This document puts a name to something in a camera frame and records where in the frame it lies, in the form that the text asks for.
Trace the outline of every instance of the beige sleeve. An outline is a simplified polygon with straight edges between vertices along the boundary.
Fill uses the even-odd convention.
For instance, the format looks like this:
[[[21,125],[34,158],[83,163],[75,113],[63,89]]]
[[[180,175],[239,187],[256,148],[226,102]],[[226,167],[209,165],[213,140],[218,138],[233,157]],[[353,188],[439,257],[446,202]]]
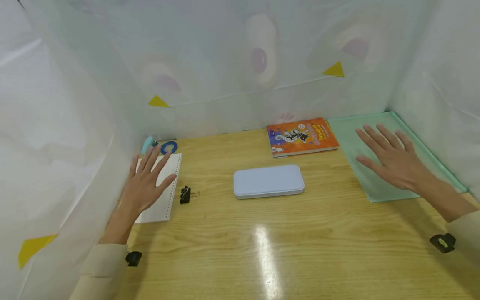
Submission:
[[[127,254],[127,245],[95,245],[82,266],[70,300],[114,299],[128,265]]]
[[[480,211],[469,213],[446,226],[455,248],[480,266]]]

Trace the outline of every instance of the table surface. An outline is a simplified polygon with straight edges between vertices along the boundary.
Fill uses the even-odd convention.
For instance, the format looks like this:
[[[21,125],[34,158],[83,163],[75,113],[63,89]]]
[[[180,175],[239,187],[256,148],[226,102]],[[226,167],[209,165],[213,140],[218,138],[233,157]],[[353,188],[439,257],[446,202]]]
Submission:
[[[170,221],[133,228],[143,257],[118,300],[480,299],[479,273],[428,242],[441,217],[423,199],[370,203],[341,149],[273,159],[265,130],[177,143]],[[302,194],[235,198],[236,170],[286,164]],[[180,204],[185,185],[200,195]]]

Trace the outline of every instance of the black binder clip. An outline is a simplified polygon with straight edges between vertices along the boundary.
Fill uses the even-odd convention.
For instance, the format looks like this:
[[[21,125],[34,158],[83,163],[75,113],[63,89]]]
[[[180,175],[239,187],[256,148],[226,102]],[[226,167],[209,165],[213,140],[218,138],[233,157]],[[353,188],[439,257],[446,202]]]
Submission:
[[[125,260],[128,262],[129,267],[136,267],[140,263],[142,258],[142,253],[138,251],[133,251],[127,254]]]
[[[437,234],[430,238],[432,243],[441,253],[449,253],[455,250],[456,239],[450,234]]]
[[[188,186],[185,186],[183,189],[181,189],[180,204],[190,202],[190,192],[191,192],[191,189]]]

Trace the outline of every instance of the finger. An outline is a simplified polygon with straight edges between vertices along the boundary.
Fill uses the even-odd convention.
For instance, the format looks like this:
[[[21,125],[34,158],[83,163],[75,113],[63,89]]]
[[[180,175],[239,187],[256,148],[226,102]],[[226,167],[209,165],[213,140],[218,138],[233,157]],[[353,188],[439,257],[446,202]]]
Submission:
[[[383,173],[383,168],[384,168],[383,166],[380,166],[379,164],[375,163],[373,160],[366,157],[365,155],[357,156],[357,161],[381,177],[380,174]]]
[[[172,182],[177,178],[176,174],[170,174],[165,178],[165,180],[162,181],[162,183],[155,188],[155,193],[157,194],[158,197],[162,195],[162,193],[165,191],[165,189],[172,184]]]
[[[158,158],[158,155],[160,154],[160,148],[161,148],[160,146],[155,146],[154,147],[152,155],[147,160],[144,172],[150,173],[152,171],[153,165],[155,164],[155,161]]]
[[[387,150],[392,147],[392,145],[380,134],[378,134],[372,127],[369,125],[365,124],[363,125],[363,129],[365,132],[368,133],[368,135],[373,138],[377,144],[380,145],[383,149]]]
[[[374,139],[372,139],[365,132],[363,132],[362,129],[357,128],[356,132],[359,135],[360,139],[373,151],[373,153],[375,153],[375,155],[378,156],[383,151],[382,147],[380,147],[380,145],[377,144]]]
[[[397,139],[397,137],[393,133],[391,133],[383,124],[378,124],[377,128],[380,133],[383,134],[384,137],[389,141],[393,148],[403,149],[403,146],[402,144],[400,144],[400,141]]]
[[[158,164],[155,166],[155,169],[153,169],[152,173],[158,176],[160,174],[160,171],[163,169],[165,164],[167,163],[168,159],[170,158],[170,155],[172,154],[171,151],[168,151],[167,154],[165,154],[162,159],[158,162]]]
[[[138,166],[138,170],[137,170],[137,173],[140,173],[144,170],[145,168],[145,164],[147,163],[148,159],[150,158],[150,156],[152,155],[152,151],[153,151],[153,147],[150,146],[147,150],[147,153],[145,154],[145,156],[142,158],[142,161],[140,162],[140,165]]]
[[[132,178],[135,176],[135,170],[137,169],[137,164],[138,164],[138,154],[133,157],[132,164],[130,165],[130,172],[128,174],[129,178]]]
[[[405,150],[407,152],[414,153],[415,148],[413,147],[412,141],[408,138],[406,134],[401,132],[400,130],[395,131],[395,134],[398,136],[398,138],[402,141],[403,146],[405,147]]]

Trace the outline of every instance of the right hand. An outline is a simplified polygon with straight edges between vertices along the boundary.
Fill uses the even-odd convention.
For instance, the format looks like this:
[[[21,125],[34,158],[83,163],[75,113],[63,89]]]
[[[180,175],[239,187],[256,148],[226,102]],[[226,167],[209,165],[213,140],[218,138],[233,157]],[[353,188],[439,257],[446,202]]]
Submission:
[[[381,135],[369,125],[364,125],[363,128],[367,134],[357,128],[358,136],[375,153],[382,165],[364,155],[357,156],[357,161],[380,178],[399,189],[417,193],[421,185],[438,180],[420,161],[412,141],[404,133],[396,131],[395,136],[382,124],[377,125]]]

